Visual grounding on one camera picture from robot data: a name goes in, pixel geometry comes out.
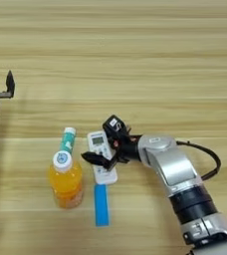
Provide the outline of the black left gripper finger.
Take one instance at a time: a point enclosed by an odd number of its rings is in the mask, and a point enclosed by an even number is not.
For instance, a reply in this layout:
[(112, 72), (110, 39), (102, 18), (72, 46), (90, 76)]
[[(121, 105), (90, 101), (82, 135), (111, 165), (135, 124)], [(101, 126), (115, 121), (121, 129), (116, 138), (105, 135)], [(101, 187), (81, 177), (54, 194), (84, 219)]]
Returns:
[(7, 93), (10, 95), (11, 98), (13, 98), (15, 91), (15, 82), (11, 71), (8, 72), (8, 75), (6, 77), (6, 87)]

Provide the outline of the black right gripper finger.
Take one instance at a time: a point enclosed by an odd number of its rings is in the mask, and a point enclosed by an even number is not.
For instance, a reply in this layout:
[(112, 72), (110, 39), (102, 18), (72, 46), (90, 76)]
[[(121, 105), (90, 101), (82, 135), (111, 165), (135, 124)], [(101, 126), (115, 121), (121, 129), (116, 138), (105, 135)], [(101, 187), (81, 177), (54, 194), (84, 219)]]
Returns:
[(93, 165), (102, 166), (106, 170), (111, 170), (114, 167), (113, 160), (109, 160), (105, 158), (103, 155), (96, 154), (95, 152), (90, 151), (84, 152), (82, 154), (82, 158)]

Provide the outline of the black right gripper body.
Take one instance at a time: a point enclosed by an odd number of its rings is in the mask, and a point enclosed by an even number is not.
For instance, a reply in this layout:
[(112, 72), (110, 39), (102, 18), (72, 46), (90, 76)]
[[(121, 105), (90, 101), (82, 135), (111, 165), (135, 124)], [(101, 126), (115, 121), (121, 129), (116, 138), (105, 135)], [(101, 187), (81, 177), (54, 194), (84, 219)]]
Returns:
[(140, 160), (138, 142), (141, 135), (130, 134), (126, 126), (111, 127), (109, 131), (109, 144), (114, 151), (110, 169), (117, 163), (128, 163), (131, 160)]

